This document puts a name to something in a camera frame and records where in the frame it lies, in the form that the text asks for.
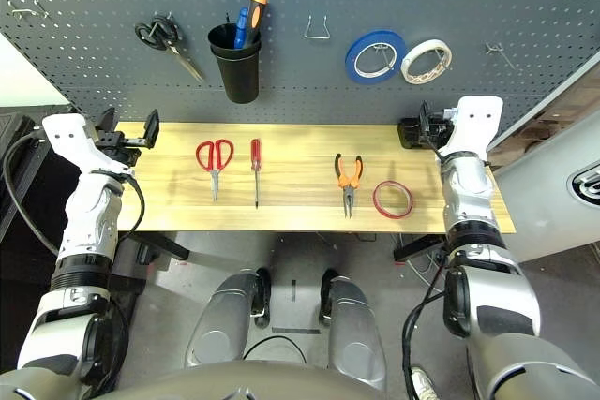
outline blue tape roll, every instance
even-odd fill
[[[366,49],[377,44],[385,44],[391,47],[396,52],[396,57],[391,63],[391,67],[386,67],[382,64],[382,70],[377,72],[366,73],[357,67],[356,60]],[[406,55],[406,44],[404,39],[398,34],[390,30],[374,30],[367,33],[363,37],[358,38],[346,53],[346,72],[352,81],[361,84],[375,84],[385,81],[400,71],[402,59]]]

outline black scissors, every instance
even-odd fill
[[[179,63],[187,69],[187,72],[197,82],[204,83],[204,78],[200,71],[177,49],[177,44],[181,41],[181,36],[171,14],[167,17],[155,16],[150,25],[136,23],[135,34],[141,42],[152,49],[156,49],[157,51],[171,51]]]

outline red tape roll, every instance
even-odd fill
[[[379,191],[382,187],[387,187],[387,186],[393,187],[393,188],[397,189],[398,191],[402,191],[404,193],[404,195],[406,196],[406,200],[408,201],[409,204],[406,206],[406,210],[401,215],[394,215],[394,214],[386,211],[382,207],[381,201],[379,199]],[[385,217],[387,217],[389,219],[401,219],[402,217],[406,217],[407,215],[409,215],[411,213],[411,211],[413,210],[413,194],[411,194],[411,191],[409,190],[409,188],[406,187],[405,185],[403,185],[402,183],[395,182],[394,180],[386,180],[385,182],[379,183],[377,185],[377,187],[375,188],[375,190],[373,191],[373,204],[375,205],[375,208],[377,209],[377,211],[379,211]]]

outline black cup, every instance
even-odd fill
[[[224,23],[208,34],[210,49],[217,58],[225,93],[235,103],[250,103],[259,95],[259,50],[261,34],[244,49],[234,49],[236,27]]]

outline white tape roll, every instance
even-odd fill
[[[416,60],[422,54],[431,51],[443,52],[443,55],[441,55],[442,61],[425,74],[410,74],[409,69],[411,68],[411,64],[414,62],[414,60]],[[406,80],[408,83],[423,84],[440,77],[444,73],[446,68],[450,67],[451,61],[452,52],[450,52],[450,48],[446,45],[446,43],[440,41],[439,39],[430,39],[429,41],[422,42],[406,54],[406,56],[402,60],[400,72],[402,72],[404,80]]]

